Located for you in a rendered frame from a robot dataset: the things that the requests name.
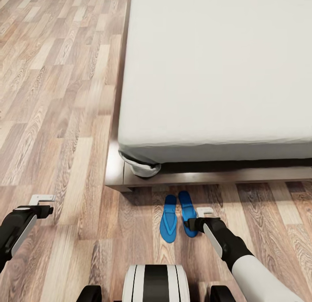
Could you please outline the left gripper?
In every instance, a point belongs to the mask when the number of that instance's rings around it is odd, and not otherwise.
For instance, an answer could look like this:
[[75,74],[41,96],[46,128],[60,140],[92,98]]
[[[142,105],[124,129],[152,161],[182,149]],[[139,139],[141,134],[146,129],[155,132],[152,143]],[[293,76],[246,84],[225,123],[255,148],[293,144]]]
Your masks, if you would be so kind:
[[21,207],[33,207],[33,209],[37,211],[36,219],[47,218],[49,214],[53,213],[53,207],[50,207],[50,206],[19,206],[17,208],[21,208]]

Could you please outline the sandal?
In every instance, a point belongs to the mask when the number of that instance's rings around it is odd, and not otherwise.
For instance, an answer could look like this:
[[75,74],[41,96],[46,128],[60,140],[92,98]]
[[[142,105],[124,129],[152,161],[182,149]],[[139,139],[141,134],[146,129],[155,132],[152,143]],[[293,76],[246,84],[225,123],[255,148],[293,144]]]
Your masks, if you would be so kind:
[[[187,191],[180,191],[178,197],[182,206],[183,222],[190,218],[197,218],[197,213],[195,212],[189,193]],[[183,225],[184,230],[189,237],[194,237],[197,235],[198,231],[190,231],[190,228],[187,228],[185,224]]]
[[167,243],[172,243],[176,238],[176,202],[174,195],[165,199],[164,211],[160,222],[160,234]]

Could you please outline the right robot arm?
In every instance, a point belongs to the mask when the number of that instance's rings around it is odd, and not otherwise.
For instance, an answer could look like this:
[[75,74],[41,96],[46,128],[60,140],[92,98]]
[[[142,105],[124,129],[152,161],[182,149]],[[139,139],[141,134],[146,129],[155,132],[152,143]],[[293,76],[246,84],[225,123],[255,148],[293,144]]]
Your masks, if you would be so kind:
[[201,231],[234,276],[247,302],[304,302],[280,282],[250,251],[244,240],[227,229],[211,207],[196,208],[197,218],[184,221],[190,231]]

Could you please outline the robot trunk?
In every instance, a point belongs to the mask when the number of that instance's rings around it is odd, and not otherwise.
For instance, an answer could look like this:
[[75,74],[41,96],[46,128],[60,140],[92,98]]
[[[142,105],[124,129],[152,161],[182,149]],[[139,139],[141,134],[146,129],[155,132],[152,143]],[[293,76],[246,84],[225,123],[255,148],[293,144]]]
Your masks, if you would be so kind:
[[124,281],[122,302],[190,302],[182,265],[131,264]]

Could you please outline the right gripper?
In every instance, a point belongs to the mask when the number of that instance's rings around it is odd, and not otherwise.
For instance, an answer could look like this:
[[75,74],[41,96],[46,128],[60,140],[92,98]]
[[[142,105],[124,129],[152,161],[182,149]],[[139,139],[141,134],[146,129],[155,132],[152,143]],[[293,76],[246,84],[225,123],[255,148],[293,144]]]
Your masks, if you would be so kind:
[[200,217],[200,218],[190,218],[187,221],[184,221],[184,224],[187,228],[190,228],[190,231],[201,231],[200,228],[200,223],[201,220],[203,220],[204,218]]

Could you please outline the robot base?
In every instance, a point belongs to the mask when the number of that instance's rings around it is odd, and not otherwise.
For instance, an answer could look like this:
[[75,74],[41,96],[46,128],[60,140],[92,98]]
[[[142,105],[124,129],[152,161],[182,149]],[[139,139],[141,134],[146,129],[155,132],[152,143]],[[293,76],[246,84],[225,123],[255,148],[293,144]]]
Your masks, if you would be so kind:
[[[77,302],[102,302],[101,286],[85,286]],[[227,286],[212,286],[210,302],[235,302],[235,300],[230,289]]]

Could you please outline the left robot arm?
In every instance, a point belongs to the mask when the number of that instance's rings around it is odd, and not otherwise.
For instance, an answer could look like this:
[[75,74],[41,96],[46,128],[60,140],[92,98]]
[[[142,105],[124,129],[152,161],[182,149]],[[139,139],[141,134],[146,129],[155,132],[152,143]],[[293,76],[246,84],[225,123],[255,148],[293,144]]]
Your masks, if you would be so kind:
[[19,206],[7,214],[0,226],[0,273],[25,241],[37,219],[47,218],[53,207],[39,202],[55,202],[56,195],[34,194],[28,206]]

